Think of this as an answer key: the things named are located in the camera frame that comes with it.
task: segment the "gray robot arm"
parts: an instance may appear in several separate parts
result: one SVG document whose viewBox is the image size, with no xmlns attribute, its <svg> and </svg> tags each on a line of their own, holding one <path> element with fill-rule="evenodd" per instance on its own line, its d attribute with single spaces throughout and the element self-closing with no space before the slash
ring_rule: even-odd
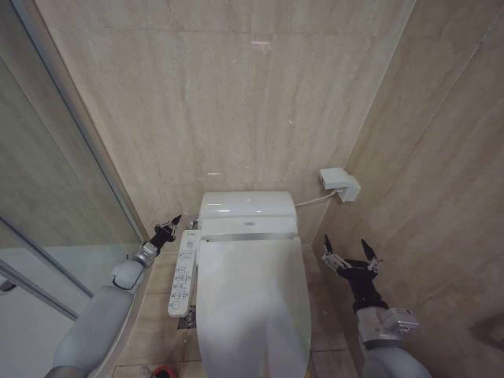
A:
<svg viewBox="0 0 504 378">
<path fill-rule="evenodd" d="M 413 311 L 389 307 L 373 284 L 380 260 L 361 239 L 368 261 L 343 259 L 325 236 L 324 263 L 345 278 L 354 295 L 365 364 L 363 378 L 431 378 L 427 369 L 402 349 L 403 336 L 418 327 Z"/>
<path fill-rule="evenodd" d="M 134 294 L 166 242 L 175 240 L 180 216 L 158 224 L 131 259 L 116 265 L 113 286 L 100 287 L 54 353 L 46 378 L 86 378 L 100 366 L 128 315 Z"/>
</svg>

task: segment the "shower enclosure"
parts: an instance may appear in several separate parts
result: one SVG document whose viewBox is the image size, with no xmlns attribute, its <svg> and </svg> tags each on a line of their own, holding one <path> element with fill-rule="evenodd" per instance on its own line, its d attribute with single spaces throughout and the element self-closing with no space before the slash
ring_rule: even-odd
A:
<svg viewBox="0 0 504 378">
<path fill-rule="evenodd" d="M 141 235 L 10 2 L 0 4 L 0 377 L 43 377 Z"/>
</svg>

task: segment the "marble wall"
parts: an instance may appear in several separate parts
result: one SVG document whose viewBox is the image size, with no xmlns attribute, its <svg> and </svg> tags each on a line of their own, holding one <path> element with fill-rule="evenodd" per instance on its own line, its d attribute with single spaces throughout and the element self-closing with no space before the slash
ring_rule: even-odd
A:
<svg viewBox="0 0 504 378">
<path fill-rule="evenodd" d="M 362 193 L 332 200 L 313 244 L 375 248 L 376 285 L 416 312 L 408 348 L 435 377 L 504 371 L 503 6 L 417 1 L 346 165 Z M 360 366 L 350 288 L 322 269 Z"/>
<path fill-rule="evenodd" d="M 36 0 L 147 229 L 205 191 L 321 194 L 414 0 Z M 327 203 L 299 209 L 311 243 Z"/>
</svg>

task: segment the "toilet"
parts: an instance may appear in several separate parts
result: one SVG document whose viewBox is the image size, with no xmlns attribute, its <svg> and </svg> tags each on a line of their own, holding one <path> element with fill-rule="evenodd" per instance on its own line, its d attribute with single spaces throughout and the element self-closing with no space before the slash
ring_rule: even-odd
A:
<svg viewBox="0 0 504 378">
<path fill-rule="evenodd" d="M 303 378 L 311 316 L 289 193 L 205 193 L 198 229 L 197 332 L 207 377 Z"/>
</svg>

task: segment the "white cable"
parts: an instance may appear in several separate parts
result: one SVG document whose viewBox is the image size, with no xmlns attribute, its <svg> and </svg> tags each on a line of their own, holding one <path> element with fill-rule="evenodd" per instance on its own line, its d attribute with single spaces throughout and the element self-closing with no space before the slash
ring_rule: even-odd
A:
<svg viewBox="0 0 504 378">
<path fill-rule="evenodd" d="M 336 192 L 337 192 L 337 190 L 336 190 L 336 189 L 334 189 L 331 193 L 329 193 L 328 195 L 325 195 L 324 197 L 311 199 L 311 200 L 306 201 L 306 202 L 296 203 L 296 204 L 294 205 L 294 207 L 304 206 L 304 205 L 308 205 L 308 204 L 313 203 L 313 202 L 318 202 L 318 201 L 321 201 L 321 200 L 323 200 L 323 199 L 326 199 L 326 198 L 331 197 L 332 195 L 335 195 L 335 194 L 336 194 Z"/>
</svg>

